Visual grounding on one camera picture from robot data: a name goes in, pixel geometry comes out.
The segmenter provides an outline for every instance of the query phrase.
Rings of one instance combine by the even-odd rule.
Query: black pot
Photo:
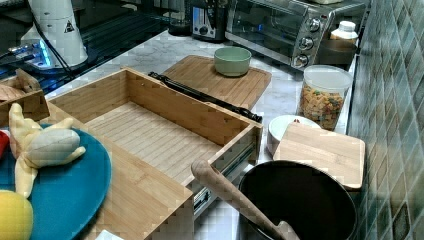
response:
[[[356,210],[346,190],[310,166],[272,161],[255,166],[242,178],[240,191],[274,224],[288,222],[301,240],[349,239]],[[239,239],[272,239],[240,215]]]

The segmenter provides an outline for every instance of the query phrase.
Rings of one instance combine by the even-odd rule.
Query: blue plate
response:
[[[28,198],[34,209],[31,240],[75,238],[106,197],[112,172],[109,155],[90,134],[73,130],[86,152],[64,166],[39,170]],[[0,189],[15,191],[15,162],[8,148],[0,159]]]

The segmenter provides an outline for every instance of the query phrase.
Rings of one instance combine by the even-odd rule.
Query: toaster oven window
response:
[[[292,56],[303,16],[250,1],[237,1],[232,33],[285,56]]]

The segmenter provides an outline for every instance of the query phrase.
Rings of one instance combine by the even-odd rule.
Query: toaster oven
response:
[[[355,23],[358,33],[364,13],[365,4],[351,0],[328,5],[307,0],[232,0],[225,36],[303,70],[324,64],[320,61],[328,58],[324,43],[341,21]],[[350,49],[353,54],[355,50],[356,46]]]

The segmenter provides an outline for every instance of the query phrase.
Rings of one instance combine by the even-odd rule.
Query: green bowl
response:
[[[214,63],[217,72],[229,77],[238,77],[249,70],[252,54],[240,47],[225,47],[215,51]]]

